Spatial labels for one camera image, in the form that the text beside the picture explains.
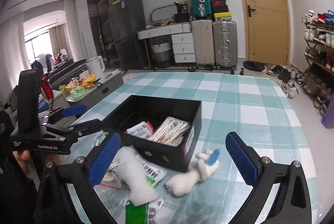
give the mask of red bottle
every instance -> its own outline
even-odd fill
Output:
[[[44,76],[42,78],[42,82],[41,83],[42,83],[41,86],[42,86],[42,89],[44,91],[44,94],[45,94],[46,98],[48,100],[52,99],[52,90],[50,88],[50,85],[49,85],[49,83],[47,81],[47,77],[46,76]]]

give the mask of refrigerator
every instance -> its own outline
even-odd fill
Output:
[[[137,37],[146,26],[142,1],[121,0],[109,8],[109,18],[122,70],[147,66],[144,42]]]

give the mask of silver suitcase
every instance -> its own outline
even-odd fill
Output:
[[[213,23],[213,40],[216,64],[236,70],[238,63],[237,23],[216,21]]]
[[[212,20],[192,21],[192,33],[196,63],[201,65],[214,64],[214,44]]]

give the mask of floor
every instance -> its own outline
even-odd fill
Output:
[[[240,73],[241,66],[237,67],[235,74]],[[140,73],[130,73],[123,76],[124,83],[139,75]],[[253,72],[244,70],[245,76],[263,77],[264,72]],[[276,82],[277,77],[270,77],[270,80]],[[334,203],[334,187],[332,181],[334,178],[334,164],[330,161],[334,159],[334,129],[326,129],[321,124],[321,115],[313,107],[313,103],[303,90],[299,90],[294,99],[289,99],[290,104],[304,130],[309,148],[312,152],[313,161],[318,180],[318,221],[319,223],[327,214]]]

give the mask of window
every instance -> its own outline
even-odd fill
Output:
[[[52,46],[49,32],[43,33],[25,42],[29,63],[33,63],[40,54],[52,54]]]

